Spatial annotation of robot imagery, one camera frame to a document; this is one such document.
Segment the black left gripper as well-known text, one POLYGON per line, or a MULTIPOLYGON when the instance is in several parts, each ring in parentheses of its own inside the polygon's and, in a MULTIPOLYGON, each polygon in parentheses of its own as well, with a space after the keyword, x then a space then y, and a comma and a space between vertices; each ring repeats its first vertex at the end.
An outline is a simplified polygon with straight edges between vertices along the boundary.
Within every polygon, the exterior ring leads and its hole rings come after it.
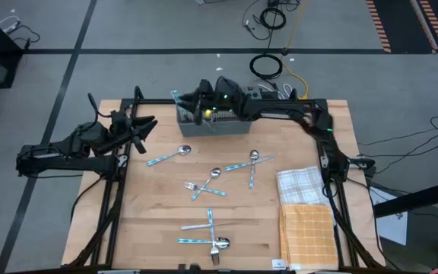
POLYGON ((155 116, 130 117, 125 111, 112 111, 111 126, 109 127, 109 139, 106 141, 106 149, 113 150, 122 145, 133 143, 139 154, 147 151, 142 142, 148 137, 156 126, 155 116))

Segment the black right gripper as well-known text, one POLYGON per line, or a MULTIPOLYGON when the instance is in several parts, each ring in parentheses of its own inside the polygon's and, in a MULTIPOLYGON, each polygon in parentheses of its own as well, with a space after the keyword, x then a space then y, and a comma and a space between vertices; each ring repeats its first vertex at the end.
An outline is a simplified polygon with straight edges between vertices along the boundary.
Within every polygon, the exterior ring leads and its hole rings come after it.
POLYGON ((212 86, 210 81, 202 79, 193 92, 179 96, 178 104, 192 114, 192 121, 197 126, 202 124, 199 104, 202 98, 204 111, 232 113, 238 120, 246 120, 243 113, 246 95, 235 81, 220 76, 212 86))

